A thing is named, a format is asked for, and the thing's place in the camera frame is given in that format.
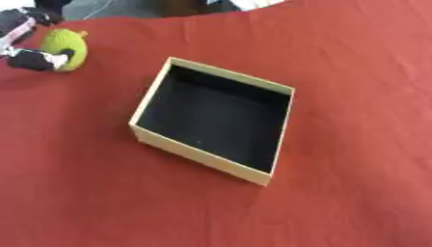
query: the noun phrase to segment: black box lining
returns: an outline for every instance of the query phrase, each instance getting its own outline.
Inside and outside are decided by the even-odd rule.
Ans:
[[[270,173],[289,102],[288,95],[172,66],[138,126]]]

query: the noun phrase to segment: red cloth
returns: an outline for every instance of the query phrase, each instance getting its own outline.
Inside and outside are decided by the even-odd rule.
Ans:
[[[432,246],[431,1],[65,26],[80,70],[0,68],[1,246]],[[134,140],[168,56],[297,88],[268,187]]]

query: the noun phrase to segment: cable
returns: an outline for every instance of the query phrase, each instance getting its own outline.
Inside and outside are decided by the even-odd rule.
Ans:
[[[108,2],[103,6],[103,7],[101,7],[100,9],[95,10],[95,11],[93,11],[92,13],[86,15],[86,16],[83,18],[83,20],[85,20],[85,19],[89,19],[89,18],[95,16],[96,14],[99,14],[101,11],[105,10],[106,8],[108,8],[108,6],[110,6],[113,2],[114,2],[114,0],[109,0],[109,1],[108,1]]]

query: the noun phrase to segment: fuzzy green ball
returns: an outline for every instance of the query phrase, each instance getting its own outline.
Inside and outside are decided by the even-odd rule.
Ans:
[[[75,51],[72,59],[60,67],[56,71],[73,71],[78,69],[87,58],[87,45],[83,37],[87,33],[75,33],[68,29],[55,29],[42,39],[40,50],[59,54],[64,49],[72,49]]]

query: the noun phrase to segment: open box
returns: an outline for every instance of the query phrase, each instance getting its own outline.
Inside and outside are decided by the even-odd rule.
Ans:
[[[284,85],[169,58],[129,125],[140,142],[266,185],[293,95]]]

